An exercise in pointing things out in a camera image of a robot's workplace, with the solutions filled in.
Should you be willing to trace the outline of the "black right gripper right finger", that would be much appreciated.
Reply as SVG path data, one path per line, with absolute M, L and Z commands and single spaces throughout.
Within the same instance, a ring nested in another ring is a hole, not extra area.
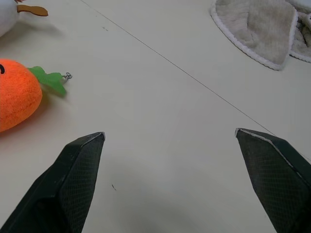
M 252 187 L 278 233 L 311 231 L 311 165 L 286 140 L 237 128 Z

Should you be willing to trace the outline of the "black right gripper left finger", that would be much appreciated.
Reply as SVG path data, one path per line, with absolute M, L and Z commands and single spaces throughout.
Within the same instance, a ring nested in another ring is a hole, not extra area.
M 80 233 L 95 191 L 103 132 L 68 143 L 30 186 L 2 233 Z

